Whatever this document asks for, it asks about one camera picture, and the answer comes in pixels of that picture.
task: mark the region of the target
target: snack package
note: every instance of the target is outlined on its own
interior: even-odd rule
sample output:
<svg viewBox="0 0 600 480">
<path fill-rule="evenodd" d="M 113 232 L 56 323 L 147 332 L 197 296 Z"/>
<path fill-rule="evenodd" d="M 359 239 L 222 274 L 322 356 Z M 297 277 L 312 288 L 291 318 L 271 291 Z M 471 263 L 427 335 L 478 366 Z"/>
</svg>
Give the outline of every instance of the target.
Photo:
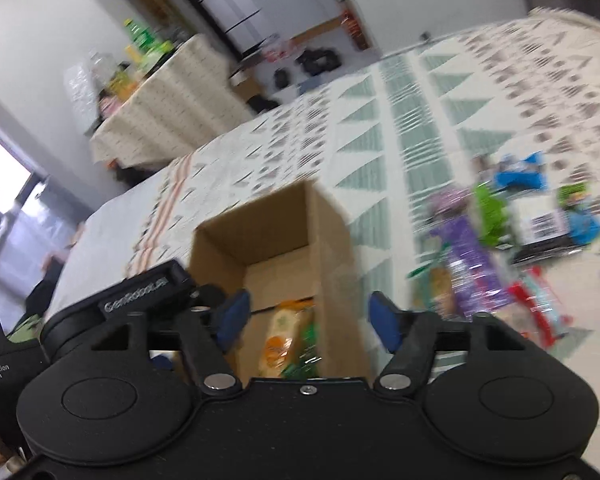
<svg viewBox="0 0 600 480">
<path fill-rule="evenodd" d="M 563 314 L 564 307 L 542 277 L 540 267 L 524 270 L 509 291 L 534 316 L 542 347 L 551 348 L 556 340 L 569 333 L 572 319 Z"/>
<path fill-rule="evenodd" d="M 546 179 L 541 168 L 540 152 L 524 160 L 517 160 L 513 155 L 507 155 L 497 165 L 493 181 L 498 189 L 546 189 Z"/>
<path fill-rule="evenodd" d="M 506 204 L 491 192 L 487 183 L 476 186 L 474 195 L 482 220 L 480 241 L 489 247 L 510 248 Z"/>
<path fill-rule="evenodd" d="M 496 310 L 493 315 L 504 321 L 522 337 L 542 347 L 542 335 L 531 311 L 522 304 L 511 303 Z"/>
<path fill-rule="evenodd" d="M 431 234 L 449 246 L 447 265 L 459 314 L 471 319 L 512 303 L 466 215 L 440 222 Z"/>
<path fill-rule="evenodd" d="M 491 164 L 489 155 L 476 155 L 473 164 L 475 172 L 478 175 L 478 182 L 487 184 L 493 181 L 495 168 Z"/>
<path fill-rule="evenodd" d="M 446 268 L 448 244 L 427 265 L 408 275 L 411 280 L 411 305 L 414 310 L 430 310 L 443 319 L 456 316 L 456 301 L 451 286 L 451 274 Z"/>
<path fill-rule="evenodd" d="M 471 192 L 468 189 L 458 189 L 453 184 L 443 187 L 427 198 L 429 211 L 434 218 L 448 218 L 462 213 L 469 205 Z"/>
<path fill-rule="evenodd" d="M 291 362 L 282 370 L 283 379 L 304 381 L 319 377 L 317 364 L 320 357 L 317 353 L 315 322 L 309 323 L 302 331 L 301 345 L 302 350 L 298 355 L 298 362 Z"/>
<path fill-rule="evenodd" d="M 577 244 L 589 245 L 600 236 L 600 220 L 591 212 L 587 184 L 562 186 L 558 202 L 566 210 L 570 235 Z"/>
<path fill-rule="evenodd" d="M 580 250 L 571 237 L 567 215 L 549 195 L 523 196 L 509 202 L 512 228 L 518 248 L 513 265 L 538 262 Z"/>
<path fill-rule="evenodd" d="M 261 377 L 278 379 L 286 367 L 298 362 L 303 331 L 313 321 L 313 306 L 309 298 L 283 301 L 276 307 L 258 364 Z"/>
</svg>

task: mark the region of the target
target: metal screw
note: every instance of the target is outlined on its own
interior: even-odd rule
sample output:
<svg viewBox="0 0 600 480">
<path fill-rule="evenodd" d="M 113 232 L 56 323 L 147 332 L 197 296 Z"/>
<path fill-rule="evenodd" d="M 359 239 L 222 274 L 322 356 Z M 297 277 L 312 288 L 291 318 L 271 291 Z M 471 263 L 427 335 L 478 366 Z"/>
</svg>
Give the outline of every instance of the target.
<svg viewBox="0 0 600 480">
<path fill-rule="evenodd" d="M 212 390 L 226 390 L 235 384 L 235 377 L 229 374 L 212 374 L 205 378 L 205 386 Z"/>
<path fill-rule="evenodd" d="M 380 385 L 385 390 L 404 390 L 411 386 L 411 379 L 402 374 L 387 374 L 380 377 Z"/>
<path fill-rule="evenodd" d="M 300 393 L 303 395 L 315 395 L 318 393 L 318 388 L 310 384 L 305 384 L 304 386 L 300 386 Z"/>
</svg>

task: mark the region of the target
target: open cardboard box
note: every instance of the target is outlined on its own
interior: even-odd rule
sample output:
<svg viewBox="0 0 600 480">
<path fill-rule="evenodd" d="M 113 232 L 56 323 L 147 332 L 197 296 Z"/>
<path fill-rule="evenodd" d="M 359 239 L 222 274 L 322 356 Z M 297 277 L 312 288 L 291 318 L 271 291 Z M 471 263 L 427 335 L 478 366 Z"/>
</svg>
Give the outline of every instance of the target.
<svg viewBox="0 0 600 480">
<path fill-rule="evenodd" d="M 313 182 L 298 181 L 200 224 L 189 272 L 229 295 L 241 287 L 251 294 L 253 315 L 232 363 L 243 384 L 258 376 L 273 314 L 258 311 L 307 296 L 315 301 L 320 376 L 370 378 L 349 230 Z"/>
</svg>

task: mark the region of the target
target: bed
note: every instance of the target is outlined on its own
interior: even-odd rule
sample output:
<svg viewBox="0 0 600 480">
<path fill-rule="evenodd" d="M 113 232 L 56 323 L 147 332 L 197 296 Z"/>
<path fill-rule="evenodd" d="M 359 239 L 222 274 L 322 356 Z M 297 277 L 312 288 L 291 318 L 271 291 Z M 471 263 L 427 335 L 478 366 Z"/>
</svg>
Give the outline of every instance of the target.
<svg viewBox="0 0 600 480">
<path fill-rule="evenodd" d="M 600 215 L 600 22 L 574 12 L 539 9 L 388 57 L 175 160 L 88 220 L 47 317 L 160 262 L 186 264 L 197 224 L 302 177 L 346 215 L 363 293 L 407 308 L 406 275 L 430 257 L 426 197 L 471 184 L 475 155 L 537 150 L 550 185 L 588 182 Z M 547 278 L 575 319 L 554 353 L 600 400 L 600 239 Z M 359 314 L 381 368 L 388 356 Z M 440 354 L 434 374 L 463 359 Z M 585 458 L 600 469 L 600 423 Z"/>
</svg>

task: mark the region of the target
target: beige tablecloth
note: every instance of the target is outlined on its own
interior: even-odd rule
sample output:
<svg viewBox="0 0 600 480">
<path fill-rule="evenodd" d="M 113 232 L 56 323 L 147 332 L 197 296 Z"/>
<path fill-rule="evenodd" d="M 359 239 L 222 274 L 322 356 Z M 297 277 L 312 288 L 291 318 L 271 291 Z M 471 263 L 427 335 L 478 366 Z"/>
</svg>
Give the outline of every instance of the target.
<svg viewBox="0 0 600 480">
<path fill-rule="evenodd" d="M 187 155 L 253 118 L 228 83 L 228 63 L 198 34 L 90 140 L 95 162 L 155 164 Z"/>
</svg>

